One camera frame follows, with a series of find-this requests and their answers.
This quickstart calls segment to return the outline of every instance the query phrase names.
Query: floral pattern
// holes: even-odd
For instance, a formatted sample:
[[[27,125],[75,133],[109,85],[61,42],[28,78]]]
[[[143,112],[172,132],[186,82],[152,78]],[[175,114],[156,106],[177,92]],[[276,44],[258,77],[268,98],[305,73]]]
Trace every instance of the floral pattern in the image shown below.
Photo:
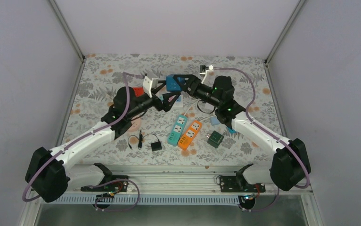
[[[143,75],[151,74],[165,80],[169,74],[198,75],[200,65],[213,64],[216,67],[234,67],[246,72],[253,80],[256,100],[248,109],[250,114],[268,128],[280,133],[278,118],[266,79],[263,60],[256,57],[235,56],[171,56],[139,54],[91,54],[86,60],[83,75],[77,90],[74,105],[66,127],[64,142],[80,135],[94,126],[115,105],[113,98],[119,88],[124,86],[122,72],[139,76],[128,77],[131,87],[141,87]],[[218,75],[230,76],[235,86],[235,100],[246,106],[251,100],[252,88],[242,74],[234,71],[214,71],[209,74],[206,84],[212,85]],[[179,114],[184,113],[196,100],[183,93],[184,107],[173,108],[169,112],[149,111],[141,118],[137,131],[126,132],[118,139],[102,145],[85,156],[80,162],[93,164],[137,164],[137,165],[202,165],[202,166],[244,166],[248,163],[271,161],[271,153],[260,149],[255,143],[240,133],[230,133],[225,125],[211,125],[210,120],[202,121],[203,127],[187,150],[181,150],[167,144],[167,139]],[[209,115],[193,106],[188,112],[186,127],[194,119],[202,120]],[[154,133],[162,142],[161,151],[152,152],[150,144],[155,136],[147,136],[141,150],[137,144],[128,146],[128,137],[138,135],[139,130],[145,134]],[[214,130],[225,138],[218,148],[207,143],[207,134]]]

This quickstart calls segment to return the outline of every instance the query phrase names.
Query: floor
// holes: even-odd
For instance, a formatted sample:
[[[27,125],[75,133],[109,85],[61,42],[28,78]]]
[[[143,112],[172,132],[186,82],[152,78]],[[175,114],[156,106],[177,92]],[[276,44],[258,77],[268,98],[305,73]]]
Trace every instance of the floor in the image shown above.
[[[271,195],[260,196],[255,208],[265,207],[272,200]],[[140,205],[132,211],[113,213],[95,211],[91,205],[43,204],[35,225],[305,226],[307,223],[300,196],[282,195],[272,208],[255,213],[242,212],[236,206]]]
[[[129,85],[141,87],[143,74],[148,73],[162,80],[169,74],[199,73],[200,65],[214,64],[216,67],[234,67],[249,74],[257,90],[256,101],[249,109],[250,114],[268,128],[280,133],[279,121],[265,74],[263,60],[254,57],[233,56],[171,56],[139,54],[91,54],[88,55],[75,97],[71,115],[66,127],[64,141],[67,142],[96,124],[113,103],[116,91],[124,86],[122,72],[140,75],[128,77]],[[235,86],[235,100],[246,106],[252,98],[251,84],[238,72],[214,71],[206,84],[212,85],[218,75],[232,78]],[[272,154],[263,151],[255,143],[239,133],[230,133],[226,126],[213,126],[210,120],[203,122],[202,130],[187,150],[167,144],[167,139],[175,119],[184,113],[196,100],[183,94],[184,104],[165,113],[150,109],[138,122],[137,130],[129,131],[118,139],[97,148],[85,156],[80,164],[101,162],[106,165],[165,165],[165,166],[244,166],[248,163],[271,161]],[[209,111],[210,106],[200,105]],[[189,122],[208,117],[194,106],[187,114]],[[129,135],[154,133],[162,141],[163,150],[152,152],[149,146],[155,142],[154,136],[146,138],[143,148],[137,149],[137,140]],[[218,148],[207,143],[207,134],[214,130],[224,135]]]

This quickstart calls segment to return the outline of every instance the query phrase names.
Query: red object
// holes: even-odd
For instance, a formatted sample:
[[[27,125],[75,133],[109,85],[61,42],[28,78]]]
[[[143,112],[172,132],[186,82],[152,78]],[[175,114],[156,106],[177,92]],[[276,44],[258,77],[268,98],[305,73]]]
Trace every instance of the red object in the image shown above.
[[[140,97],[144,94],[143,87],[133,87],[137,97]]]

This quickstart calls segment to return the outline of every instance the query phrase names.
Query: teal power strip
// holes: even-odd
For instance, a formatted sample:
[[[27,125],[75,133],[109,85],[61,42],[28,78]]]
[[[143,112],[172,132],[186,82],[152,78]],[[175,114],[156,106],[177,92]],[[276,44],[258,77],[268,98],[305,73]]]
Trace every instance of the teal power strip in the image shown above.
[[[185,128],[188,118],[184,115],[179,115],[172,128],[171,134],[168,137],[168,143],[172,146],[177,146],[178,141],[182,136],[183,129]]]

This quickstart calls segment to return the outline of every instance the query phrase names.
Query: pink round object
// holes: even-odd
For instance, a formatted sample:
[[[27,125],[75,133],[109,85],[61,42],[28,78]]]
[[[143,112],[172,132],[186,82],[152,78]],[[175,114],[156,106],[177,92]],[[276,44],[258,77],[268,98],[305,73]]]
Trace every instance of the pink round object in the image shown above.
[[[132,121],[132,126],[128,129],[128,132],[135,132],[137,131],[140,126],[142,125],[142,119],[138,118]]]

